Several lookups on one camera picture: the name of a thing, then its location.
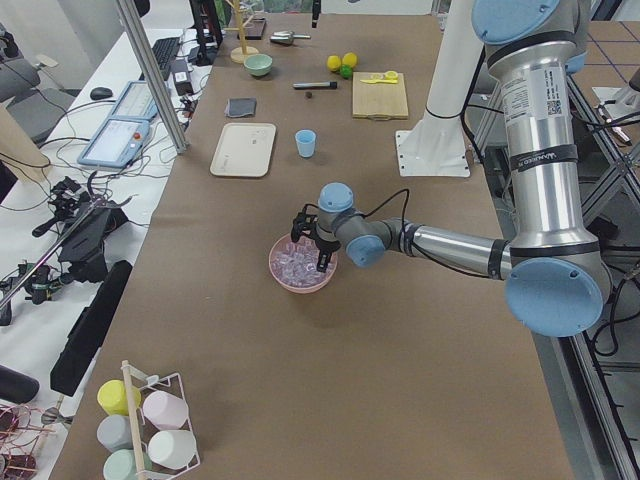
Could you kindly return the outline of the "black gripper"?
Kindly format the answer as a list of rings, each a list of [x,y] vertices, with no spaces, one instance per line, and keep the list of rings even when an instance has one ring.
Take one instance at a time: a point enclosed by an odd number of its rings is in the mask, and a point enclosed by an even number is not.
[[[319,250],[316,270],[318,272],[326,272],[331,258],[336,257],[341,243],[338,240],[326,240],[318,233],[315,234],[314,242]]]

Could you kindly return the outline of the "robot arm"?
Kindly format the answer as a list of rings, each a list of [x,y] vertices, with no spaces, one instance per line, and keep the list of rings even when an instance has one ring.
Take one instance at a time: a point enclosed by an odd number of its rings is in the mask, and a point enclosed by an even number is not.
[[[584,226],[567,77],[585,57],[585,1],[455,1],[447,18],[423,118],[397,135],[404,176],[462,176],[461,116],[474,76],[486,68],[504,110],[518,231],[510,241],[410,222],[368,221],[351,189],[325,185],[318,212],[299,217],[325,270],[343,250],[360,267],[394,250],[503,280],[517,320],[570,337],[600,317],[611,290],[597,238]]]

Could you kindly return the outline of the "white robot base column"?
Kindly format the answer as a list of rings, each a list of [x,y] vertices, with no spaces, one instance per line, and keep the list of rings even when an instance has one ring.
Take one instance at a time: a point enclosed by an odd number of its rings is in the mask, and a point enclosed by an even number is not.
[[[472,0],[453,1],[436,61],[423,118],[396,133],[403,177],[468,177],[462,115],[483,43],[472,27]]]

